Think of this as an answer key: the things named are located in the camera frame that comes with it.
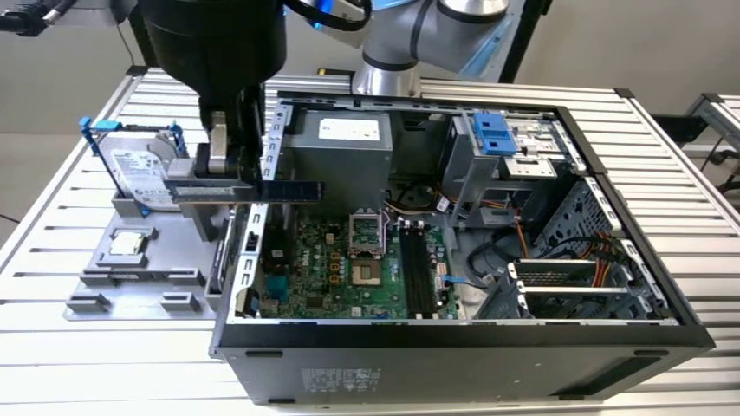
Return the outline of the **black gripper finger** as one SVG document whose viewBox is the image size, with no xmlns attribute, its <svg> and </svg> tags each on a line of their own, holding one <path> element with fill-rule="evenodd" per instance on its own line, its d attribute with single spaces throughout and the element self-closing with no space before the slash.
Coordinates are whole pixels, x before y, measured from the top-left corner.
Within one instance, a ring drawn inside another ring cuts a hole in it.
<svg viewBox="0 0 740 416">
<path fill-rule="evenodd" d="M 209 137 L 206 171 L 210 175 L 235 175 L 241 154 L 241 96 L 242 92 L 202 94 L 201 121 Z"/>
<path fill-rule="evenodd" d="M 234 191 L 237 204 L 259 200 L 265 132 L 266 89 L 258 84 L 238 93 L 231 107 L 231 173 L 241 182 Z"/>
</svg>

